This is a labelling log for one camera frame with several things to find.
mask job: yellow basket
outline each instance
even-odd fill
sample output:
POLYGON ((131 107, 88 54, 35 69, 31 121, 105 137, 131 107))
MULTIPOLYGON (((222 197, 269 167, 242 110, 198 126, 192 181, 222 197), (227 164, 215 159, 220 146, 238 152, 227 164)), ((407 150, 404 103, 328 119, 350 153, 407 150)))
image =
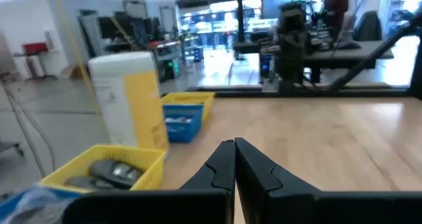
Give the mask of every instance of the yellow basket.
POLYGON ((163 179, 163 151, 114 145, 92 146, 42 179, 39 184, 61 190, 91 192, 93 190, 65 186, 64 183, 71 177, 88 176, 91 164, 100 159, 123 161, 145 171, 130 190, 152 190, 160 187, 163 179))
POLYGON ((212 103, 214 102, 214 96, 214 92, 169 93, 161 98, 161 102, 166 105, 204 104, 204 110, 202 112, 202 122, 204 123, 210 114, 212 103))

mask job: yellow label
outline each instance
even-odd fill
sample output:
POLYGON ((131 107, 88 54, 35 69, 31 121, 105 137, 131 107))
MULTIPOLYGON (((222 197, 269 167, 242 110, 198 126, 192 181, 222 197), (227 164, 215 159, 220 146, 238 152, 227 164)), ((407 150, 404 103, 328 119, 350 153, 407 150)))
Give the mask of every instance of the yellow label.
POLYGON ((125 76, 125 91, 138 146, 167 150, 169 140, 163 119, 154 70, 125 76))

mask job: wooden table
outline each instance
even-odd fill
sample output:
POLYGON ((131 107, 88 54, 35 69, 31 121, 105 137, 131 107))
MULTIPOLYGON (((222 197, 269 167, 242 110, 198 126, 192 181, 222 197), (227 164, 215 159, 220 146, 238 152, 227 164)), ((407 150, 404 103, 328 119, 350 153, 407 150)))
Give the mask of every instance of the wooden table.
MULTIPOLYGON (((422 107, 414 98, 216 98, 195 140, 172 145, 162 187, 179 188, 235 137, 321 190, 422 190, 422 107)), ((244 223, 238 196, 235 223, 244 223)))

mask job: blue basket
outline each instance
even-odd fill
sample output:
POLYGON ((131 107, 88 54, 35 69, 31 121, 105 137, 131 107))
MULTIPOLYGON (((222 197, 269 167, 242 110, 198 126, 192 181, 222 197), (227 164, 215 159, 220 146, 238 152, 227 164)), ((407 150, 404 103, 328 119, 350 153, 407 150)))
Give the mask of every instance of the blue basket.
POLYGON ((164 118, 186 117, 190 123, 166 122, 170 142, 190 142, 201 126, 203 105, 163 105, 164 118))
MULTIPOLYGON (((70 198, 78 198, 81 194, 76 192, 69 192, 64 190, 56 190, 53 188, 47 188, 49 191, 52 191, 57 197, 60 199, 70 199, 70 198)), ((16 205, 18 205, 20 199, 26 194, 28 191, 31 191, 31 189, 25 190, 24 192, 21 192, 17 194, 16 196, 13 196, 9 198, 8 200, 4 201, 0 204, 0 223, 2 223, 10 214, 12 214, 15 209, 16 205)))

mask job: person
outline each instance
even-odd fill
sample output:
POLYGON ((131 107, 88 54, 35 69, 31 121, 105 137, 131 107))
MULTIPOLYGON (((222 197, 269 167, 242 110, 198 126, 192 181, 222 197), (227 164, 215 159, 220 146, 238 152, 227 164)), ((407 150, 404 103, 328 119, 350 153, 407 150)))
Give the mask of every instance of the person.
POLYGON ((330 34, 335 41, 342 30, 344 13, 349 10, 349 0, 325 0, 324 8, 326 10, 325 25, 331 28, 330 34))

